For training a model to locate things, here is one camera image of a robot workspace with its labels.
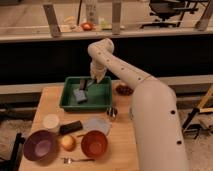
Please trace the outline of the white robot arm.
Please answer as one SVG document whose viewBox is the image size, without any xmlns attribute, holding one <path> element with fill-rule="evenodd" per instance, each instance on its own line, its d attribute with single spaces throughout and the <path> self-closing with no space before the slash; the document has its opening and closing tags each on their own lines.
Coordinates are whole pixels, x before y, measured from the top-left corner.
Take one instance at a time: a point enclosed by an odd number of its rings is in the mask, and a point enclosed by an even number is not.
<svg viewBox="0 0 213 171">
<path fill-rule="evenodd" d="M 151 74 L 113 55 L 105 38 L 88 46 L 90 75 L 97 82 L 111 71 L 133 90 L 131 115 L 140 171 L 189 171 L 175 92 Z"/>
</svg>

